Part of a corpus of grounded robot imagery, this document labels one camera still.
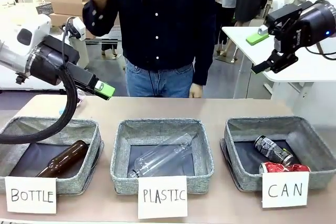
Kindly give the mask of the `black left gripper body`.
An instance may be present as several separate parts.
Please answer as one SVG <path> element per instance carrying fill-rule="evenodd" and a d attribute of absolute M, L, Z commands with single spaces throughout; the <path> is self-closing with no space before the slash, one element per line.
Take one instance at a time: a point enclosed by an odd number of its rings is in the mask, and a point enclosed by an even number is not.
<path fill-rule="evenodd" d="M 30 66 L 30 75 L 53 86 L 59 85 L 58 68 L 63 64 L 62 41 L 46 36 L 33 53 L 35 58 Z"/>

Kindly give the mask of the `person's left hand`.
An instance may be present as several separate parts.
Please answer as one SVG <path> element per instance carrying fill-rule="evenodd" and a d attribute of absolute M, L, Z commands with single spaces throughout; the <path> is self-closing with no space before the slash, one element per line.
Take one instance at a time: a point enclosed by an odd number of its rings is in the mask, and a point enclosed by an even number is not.
<path fill-rule="evenodd" d="M 189 91 L 189 98 L 201 98 L 203 95 L 203 86 L 192 83 Z"/>

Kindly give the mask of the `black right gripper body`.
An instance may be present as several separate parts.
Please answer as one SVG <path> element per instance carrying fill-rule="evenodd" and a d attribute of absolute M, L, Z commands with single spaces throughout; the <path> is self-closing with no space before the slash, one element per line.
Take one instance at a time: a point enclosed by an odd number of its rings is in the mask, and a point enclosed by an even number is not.
<path fill-rule="evenodd" d="M 297 51 L 312 46 L 335 34 L 335 6 L 326 0 L 307 1 L 299 18 L 283 26 L 282 32 L 274 33 L 274 48 L 277 51 Z"/>

